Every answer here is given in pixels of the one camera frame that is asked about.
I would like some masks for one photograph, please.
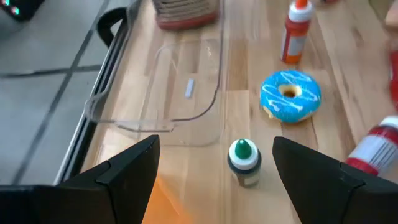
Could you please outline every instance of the blue frosted donut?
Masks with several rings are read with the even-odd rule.
[[[321,89],[310,75],[283,70],[264,80],[260,104],[270,118],[295,123],[316,112],[321,104]]]

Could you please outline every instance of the orange paint bottle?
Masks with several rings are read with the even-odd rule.
[[[283,62],[294,64],[301,60],[312,12],[313,6],[309,0],[296,0],[290,5],[280,53]]]

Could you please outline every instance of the green cap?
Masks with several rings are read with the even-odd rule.
[[[251,156],[251,147],[244,139],[239,139],[235,146],[235,154],[240,159],[247,159]]]

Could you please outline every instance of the gray tile floor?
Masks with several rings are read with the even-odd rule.
[[[107,48],[99,37],[82,43],[102,6],[128,2],[46,0],[26,24],[0,10],[0,74],[101,65]],[[53,183],[97,76],[65,70],[0,79],[0,184]]]

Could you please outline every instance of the white bottle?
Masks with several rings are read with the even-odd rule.
[[[290,5],[280,53],[283,62],[296,64],[301,60],[312,14],[313,6],[309,0],[295,0]]]
[[[240,186],[250,187],[259,182],[261,153],[249,139],[235,140],[229,147],[228,165]]]
[[[398,156],[398,116],[388,116],[373,127],[345,161],[372,175],[389,169]]]

